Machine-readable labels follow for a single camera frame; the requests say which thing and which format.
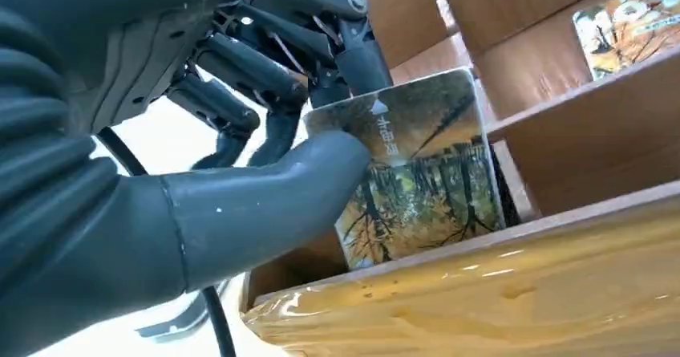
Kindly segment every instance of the white floor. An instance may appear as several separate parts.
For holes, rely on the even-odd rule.
[[[263,343],[241,321],[238,306],[243,276],[234,278],[222,296],[229,328],[239,357],[287,356],[277,347]],[[219,350],[210,321],[198,332],[170,343],[154,343],[142,339],[134,332],[139,317],[126,316],[95,325],[63,340],[61,343],[36,353],[33,357],[73,357],[75,355],[97,355],[98,357],[120,357],[139,355],[144,357],[217,357]]]

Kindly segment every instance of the white arrow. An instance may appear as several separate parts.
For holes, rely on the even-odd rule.
[[[385,112],[388,111],[390,111],[390,109],[387,108],[387,105],[381,102],[380,99],[376,99],[375,102],[373,103],[373,107],[370,109],[370,113],[373,115],[384,114]]]

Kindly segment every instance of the black cable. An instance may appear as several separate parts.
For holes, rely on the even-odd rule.
[[[111,128],[104,128],[97,134],[97,137],[130,175],[148,175],[147,170],[137,160],[135,154],[130,151],[130,148],[127,147],[127,145],[118,137],[118,134]]]
[[[222,308],[222,301],[217,293],[217,289],[214,286],[210,286],[201,290],[200,293],[203,294],[205,299],[205,307],[208,309],[210,322],[215,330],[215,338],[217,338],[217,346],[220,347],[220,355],[222,357],[236,357],[232,333],[229,330],[229,323],[227,323],[225,310]]]
[[[130,175],[148,175],[147,170],[137,160],[135,154],[130,151],[130,148],[111,128],[104,128],[97,134],[97,137],[120,164],[127,169]],[[210,322],[213,324],[212,328],[215,330],[215,337],[217,338],[217,345],[220,348],[221,357],[236,357],[236,350],[234,349],[231,331],[229,330],[229,323],[227,323],[225,310],[222,307],[222,302],[220,301],[220,295],[217,293],[217,289],[215,286],[210,286],[201,290],[200,293],[203,294],[205,308],[208,311]]]

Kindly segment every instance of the tree trunk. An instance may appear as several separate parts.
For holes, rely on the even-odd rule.
[[[411,164],[413,168],[413,178],[415,184],[418,186],[418,191],[421,193],[429,193],[430,185],[427,184],[426,180],[423,178],[423,171],[418,160],[414,160]]]
[[[430,189],[432,190],[432,195],[439,195],[439,186],[437,185],[437,176],[435,175],[434,168],[426,167],[425,169],[430,179]]]
[[[463,178],[463,194],[465,195],[465,204],[467,207],[467,220],[465,221],[465,233],[467,230],[472,232],[473,237],[476,236],[476,223],[480,220],[477,217],[475,206],[472,204],[472,186],[470,183],[470,168],[468,166],[468,147],[466,144],[456,145],[456,149],[460,154],[460,175]]]
[[[423,163],[422,160],[418,159],[417,166],[419,181],[423,184],[423,189],[426,191],[427,194],[434,197],[437,194],[435,189],[432,188],[432,184],[430,183],[430,177],[427,174],[427,168],[425,164]]]
[[[448,162],[445,159],[442,159],[439,162],[439,175],[442,177],[442,187],[444,189],[444,195],[446,198],[444,199],[446,201],[446,204],[449,208],[449,211],[447,213],[448,217],[450,219],[455,218],[455,213],[453,209],[453,199],[451,198],[451,193],[453,193],[453,185],[451,184],[451,174],[448,171]]]
[[[483,144],[475,146],[475,152],[477,160],[479,160],[484,166],[482,185],[484,185],[484,189],[486,190],[486,194],[489,197],[489,200],[495,201],[496,197],[493,194],[494,188],[492,186],[492,182],[495,180],[496,175],[493,171],[493,159],[489,161],[489,156],[487,156],[487,152],[484,149]]]
[[[383,220],[383,217],[380,216],[378,208],[375,206],[375,200],[373,199],[373,193],[370,192],[370,183],[368,181],[368,178],[362,181],[360,187],[363,199],[364,201],[366,201],[366,214],[368,214],[370,220],[373,221],[375,238],[378,240],[378,245],[380,246],[380,249],[382,251],[382,262],[390,261],[391,260],[390,252],[388,251],[384,243],[388,228],[387,225],[385,224],[385,221]]]
[[[416,191],[418,191],[418,193],[422,193],[423,187],[420,184],[420,179],[418,178],[418,166],[416,165],[415,162],[408,165],[408,171],[410,171],[411,175],[413,176]]]
[[[387,204],[390,206],[390,209],[395,209],[395,199],[390,190],[388,189],[386,182],[385,182],[385,172],[389,172],[389,169],[383,169],[383,170],[378,170],[375,169],[372,174],[373,174],[373,179],[375,181],[375,188],[378,190],[378,193],[382,195],[382,197],[385,198],[387,201]]]
[[[397,203],[401,203],[403,197],[402,184],[397,180],[397,176],[392,171],[390,171],[389,173],[388,183],[390,185],[392,193],[395,196],[395,200],[397,201]]]

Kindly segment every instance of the wooden shelf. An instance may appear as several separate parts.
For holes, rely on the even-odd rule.
[[[510,241],[526,241],[529,237],[548,236],[576,232],[593,228],[617,228],[621,225],[644,225],[661,216],[680,213],[680,182],[660,185],[638,193],[618,197],[580,209],[546,217],[538,221],[518,225],[496,233],[472,238],[446,247],[383,263],[363,270],[356,270],[310,284],[291,287],[276,293],[264,294],[255,299],[255,305],[291,290],[313,286],[360,281],[374,276],[388,274],[395,270],[411,268],[445,258],[459,257],[491,246]]]
[[[680,178],[680,47],[492,126],[548,216]]]

